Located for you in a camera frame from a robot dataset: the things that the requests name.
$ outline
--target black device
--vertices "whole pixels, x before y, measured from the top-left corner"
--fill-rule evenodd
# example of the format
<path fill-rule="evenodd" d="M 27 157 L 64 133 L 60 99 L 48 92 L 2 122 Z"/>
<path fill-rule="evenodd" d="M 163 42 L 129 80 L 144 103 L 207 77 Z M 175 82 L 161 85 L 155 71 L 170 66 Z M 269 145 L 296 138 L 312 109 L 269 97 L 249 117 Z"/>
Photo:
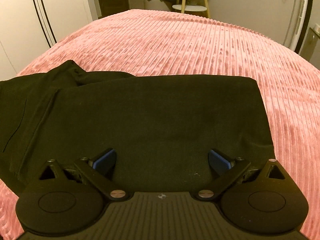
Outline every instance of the black device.
<path fill-rule="evenodd" d="M 128 192 L 108 177 L 116 151 L 74 161 L 65 170 L 48 160 L 16 204 L 25 230 L 36 239 L 255 239 L 306 240 L 299 232 L 308 202 L 276 159 L 249 181 L 250 161 L 216 149 L 208 165 L 219 177 L 199 192 Z"/>

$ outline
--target bed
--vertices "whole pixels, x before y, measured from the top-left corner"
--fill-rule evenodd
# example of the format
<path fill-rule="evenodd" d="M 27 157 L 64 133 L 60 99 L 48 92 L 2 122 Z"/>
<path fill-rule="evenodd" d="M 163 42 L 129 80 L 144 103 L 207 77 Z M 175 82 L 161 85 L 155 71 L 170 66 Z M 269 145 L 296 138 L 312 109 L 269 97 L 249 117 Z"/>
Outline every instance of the bed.
<path fill-rule="evenodd" d="M 74 60 L 86 71 L 135 76 L 210 74 L 255 79 L 277 160 L 309 203 L 301 232 L 320 239 L 320 71 L 271 39 L 243 27 L 174 12 L 133 9 L 94 21 L 55 44 L 18 76 Z M 18 197 L 0 180 L 0 235 L 23 229 Z"/>

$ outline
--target pocket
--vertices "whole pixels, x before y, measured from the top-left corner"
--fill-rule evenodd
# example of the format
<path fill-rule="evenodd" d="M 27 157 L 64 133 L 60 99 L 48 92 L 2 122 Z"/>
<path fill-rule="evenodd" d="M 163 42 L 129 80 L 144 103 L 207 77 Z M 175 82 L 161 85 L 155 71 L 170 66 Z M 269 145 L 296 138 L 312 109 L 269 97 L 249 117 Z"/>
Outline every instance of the pocket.
<path fill-rule="evenodd" d="M 0 87 L 0 152 L 18 130 L 25 110 L 26 99 Z"/>

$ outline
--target logo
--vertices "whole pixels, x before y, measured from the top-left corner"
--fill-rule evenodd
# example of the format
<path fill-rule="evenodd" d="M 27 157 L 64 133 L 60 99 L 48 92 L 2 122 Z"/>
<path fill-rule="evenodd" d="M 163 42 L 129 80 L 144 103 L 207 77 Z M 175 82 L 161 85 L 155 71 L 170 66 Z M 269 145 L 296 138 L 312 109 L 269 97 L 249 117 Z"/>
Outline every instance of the logo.
<path fill-rule="evenodd" d="M 167 196 L 165 195 L 165 194 L 163 194 L 163 193 L 161 193 L 160 195 L 158 195 L 158 198 L 160 198 L 160 199 L 165 199 Z"/>

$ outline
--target white wardrobe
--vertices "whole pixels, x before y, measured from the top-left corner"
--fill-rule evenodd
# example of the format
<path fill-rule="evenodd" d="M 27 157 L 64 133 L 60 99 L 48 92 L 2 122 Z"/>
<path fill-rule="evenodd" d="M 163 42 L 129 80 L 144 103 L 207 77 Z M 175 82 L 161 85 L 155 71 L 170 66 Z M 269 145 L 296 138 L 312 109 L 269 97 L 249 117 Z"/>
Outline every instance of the white wardrobe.
<path fill-rule="evenodd" d="M 101 16 L 98 0 L 0 0 L 0 81 Z"/>

